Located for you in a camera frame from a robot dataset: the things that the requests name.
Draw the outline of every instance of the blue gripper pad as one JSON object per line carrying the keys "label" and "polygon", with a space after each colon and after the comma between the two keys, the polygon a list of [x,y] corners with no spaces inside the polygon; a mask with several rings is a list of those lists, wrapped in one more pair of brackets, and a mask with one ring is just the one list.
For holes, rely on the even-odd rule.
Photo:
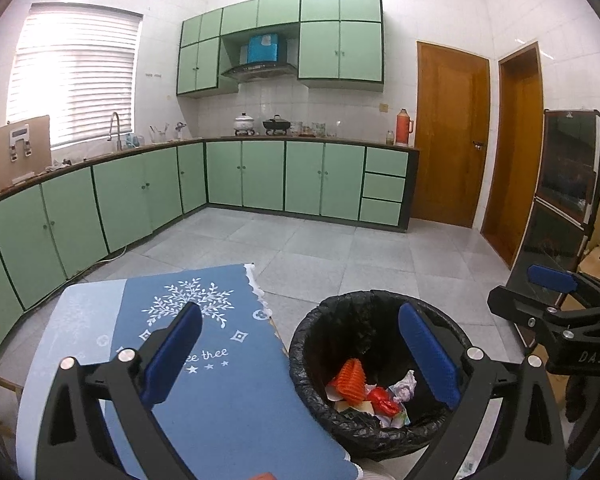
{"label": "blue gripper pad", "polygon": [[540,265],[530,266],[526,270],[526,277],[531,283],[544,286],[544,288],[549,288],[556,292],[563,292],[564,294],[570,294],[578,288],[578,283],[570,273]]}
{"label": "blue gripper pad", "polygon": [[453,361],[411,304],[400,307],[398,327],[433,396],[454,410],[461,395]]}
{"label": "blue gripper pad", "polygon": [[177,325],[160,345],[144,370],[142,403],[149,409],[164,402],[173,383],[182,371],[182,365],[202,332],[202,313],[196,304],[189,305],[183,316],[176,316]]}

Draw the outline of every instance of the window blind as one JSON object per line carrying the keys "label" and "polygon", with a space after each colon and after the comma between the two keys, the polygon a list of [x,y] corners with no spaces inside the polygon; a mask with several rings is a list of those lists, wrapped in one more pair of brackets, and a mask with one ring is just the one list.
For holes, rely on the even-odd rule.
{"label": "window blind", "polygon": [[7,120],[50,116],[51,145],[133,129],[141,16],[70,4],[34,4],[11,70]]}

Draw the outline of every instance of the white pot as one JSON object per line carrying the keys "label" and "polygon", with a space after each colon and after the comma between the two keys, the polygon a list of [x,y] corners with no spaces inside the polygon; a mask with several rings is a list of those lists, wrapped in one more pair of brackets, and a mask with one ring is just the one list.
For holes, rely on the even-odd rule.
{"label": "white pot", "polygon": [[253,130],[253,117],[249,117],[243,112],[241,116],[234,119],[234,130],[239,132]]}

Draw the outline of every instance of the gray tile floor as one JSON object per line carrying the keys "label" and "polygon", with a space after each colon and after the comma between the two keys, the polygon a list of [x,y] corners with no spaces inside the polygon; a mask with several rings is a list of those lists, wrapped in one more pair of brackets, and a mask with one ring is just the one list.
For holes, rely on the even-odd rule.
{"label": "gray tile floor", "polygon": [[[253,262],[256,281],[288,345],[302,318],[321,300],[354,290],[394,290],[439,307],[472,342],[498,360],[520,362],[507,322],[491,315],[488,292],[504,283],[506,265],[471,229],[411,220],[407,234],[206,208],[154,235],[84,277],[89,282]],[[24,384],[58,298],[31,312],[0,347],[0,375]],[[490,410],[493,427],[497,407]],[[13,427],[14,398],[0,392],[0,412]],[[475,445],[484,448],[486,432]],[[389,460],[403,478],[420,454]]]}

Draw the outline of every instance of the brown door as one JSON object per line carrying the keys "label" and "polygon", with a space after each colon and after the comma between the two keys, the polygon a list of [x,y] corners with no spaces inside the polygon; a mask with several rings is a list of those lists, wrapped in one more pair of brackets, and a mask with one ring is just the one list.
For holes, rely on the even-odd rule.
{"label": "brown door", "polygon": [[489,61],[418,42],[416,218],[471,227],[489,134]]}
{"label": "brown door", "polygon": [[498,149],[482,234],[512,266],[536,192],[542,149],[538,45],[500,62]]}

